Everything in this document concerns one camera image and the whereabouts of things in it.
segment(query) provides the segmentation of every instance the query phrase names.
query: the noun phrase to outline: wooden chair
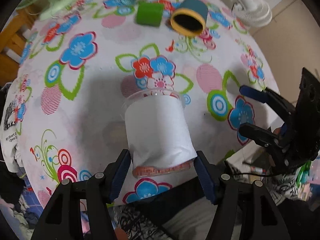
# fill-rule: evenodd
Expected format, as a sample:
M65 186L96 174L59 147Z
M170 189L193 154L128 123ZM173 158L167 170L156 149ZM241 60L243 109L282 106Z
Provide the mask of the wooden chair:
M30 15L28 12L34 14L35 7L29 6L26 9L18 10L18 15L15 16L11 22L0 33L0 86L5 83L13 81L17 77L19 63L6 55L4 48L12 49L19 56L22 55L26 38L22 36L20 31L23 25L31 29L36 15Z

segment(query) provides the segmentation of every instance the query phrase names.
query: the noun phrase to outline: green block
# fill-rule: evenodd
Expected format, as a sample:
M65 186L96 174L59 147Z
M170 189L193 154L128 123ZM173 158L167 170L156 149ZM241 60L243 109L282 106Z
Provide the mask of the green block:
M164 4L162 3L146 3L139 4L136 22L141 25L150 25L159 27L162 20Z

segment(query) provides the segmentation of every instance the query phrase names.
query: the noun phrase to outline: table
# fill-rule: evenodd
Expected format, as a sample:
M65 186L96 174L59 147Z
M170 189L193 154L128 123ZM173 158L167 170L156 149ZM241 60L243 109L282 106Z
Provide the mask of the table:
M165 6L159 28L135 24L137 6L117 0L78 0L58 18L35 22L13 86L22 159L43 206L62 179L88 179L128 147L121 106L137 91L165 83L181 93L193 146L211 163L248 142L237 131L241 123L267 128L275 119L270 108L239 95L242 84L278 91L242 23L220 0L202 0L206 30L181 36L166 20L182 1L148 0ZM196 176L193 167L144 179L131 172L115 205Z

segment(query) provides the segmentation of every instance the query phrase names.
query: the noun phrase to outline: screw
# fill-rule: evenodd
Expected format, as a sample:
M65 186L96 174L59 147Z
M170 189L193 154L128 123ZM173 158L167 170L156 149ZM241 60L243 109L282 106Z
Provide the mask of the screw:
M61 181L62 185L67 185L69 182L70 182L69 179L63 179L63 180Z
M223 180L229 180L230 179L230 176L228 175L228 174L222 174L221 175L221 178L223 179Z
M102 172L98 172L95 174L96 179L101 179L101 178L103 178L103 176L104 176L104 174Z
M263 183L260 180L256 180L254 183L258 187L262 187L262 185L263 185Z

